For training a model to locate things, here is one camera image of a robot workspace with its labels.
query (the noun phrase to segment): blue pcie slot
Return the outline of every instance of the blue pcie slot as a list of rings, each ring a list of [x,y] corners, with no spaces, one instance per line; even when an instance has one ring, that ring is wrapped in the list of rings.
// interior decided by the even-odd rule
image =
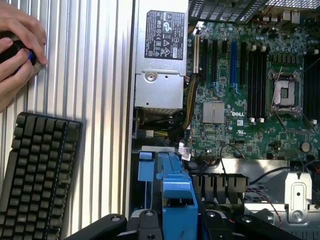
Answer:
[[[234,88],[237,94],[238,92],[238,83],[237,83],[237,42],[233,41],[231,43],[231,63],[230,63],[230,87]]]

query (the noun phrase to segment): warning label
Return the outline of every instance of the warning label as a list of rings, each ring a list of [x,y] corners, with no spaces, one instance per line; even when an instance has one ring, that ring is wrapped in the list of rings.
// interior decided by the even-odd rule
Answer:
[[[151,10],[146,14],[144,57],[182,60],[184,58],[185,14]]]

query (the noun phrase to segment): hand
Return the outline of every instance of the hand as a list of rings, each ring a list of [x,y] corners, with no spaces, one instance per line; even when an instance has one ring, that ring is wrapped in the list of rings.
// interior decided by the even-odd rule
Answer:
[[[28,49],[34,51],[41,64],[47,64],[48,60],[43,49],[47,37],[41,23],[0,0],[0,32],[3,31],[10,31],[17,35]]]
[[[0,39],[0,54],[13,43],[8,37]],[[28,59],[29,53],[28,49],[21,49],[14,57],[0,64],[0,113],[34,73],[34,67]]]

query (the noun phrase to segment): blue plastic bracket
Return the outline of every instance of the blue plastic bracket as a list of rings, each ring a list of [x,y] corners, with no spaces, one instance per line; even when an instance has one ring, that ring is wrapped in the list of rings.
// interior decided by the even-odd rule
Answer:
[[[155,160],[152,152],[139,153],[138,181],[153,182],[155,174]]]
[[[163,181],[162,197],[167,199],[162,206],[164,239],[196,240],[198,204],[191,178],[173,152],[159,153],[158,163],[162,165],[162,171],[156,178]]]

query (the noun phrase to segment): black keyboard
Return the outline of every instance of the black keyboard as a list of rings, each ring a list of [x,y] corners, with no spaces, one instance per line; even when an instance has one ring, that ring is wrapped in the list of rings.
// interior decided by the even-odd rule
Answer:
[[[21,113],[0,198],[1,240],[56,240],[82,124]]]

